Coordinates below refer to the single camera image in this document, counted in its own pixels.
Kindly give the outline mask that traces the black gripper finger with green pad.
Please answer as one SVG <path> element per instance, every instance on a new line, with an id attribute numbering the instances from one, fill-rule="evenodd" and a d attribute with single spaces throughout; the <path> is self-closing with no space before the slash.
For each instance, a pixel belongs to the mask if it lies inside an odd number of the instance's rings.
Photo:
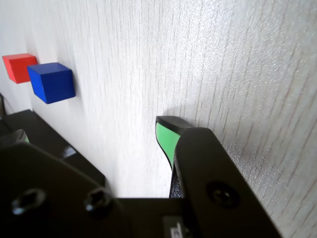
<path id="1" fill-rule="evenodd" d="M 277 228 L 214 133 L 175 116 L 156 117 L 157 142 L 201 238 L 277 238 Z"/>
<path id="2" fill-rule="evenodd" d="M 23 141 L 0 149 L 3 238 L 129 238 L 129 221 L 111 192 Z"/>

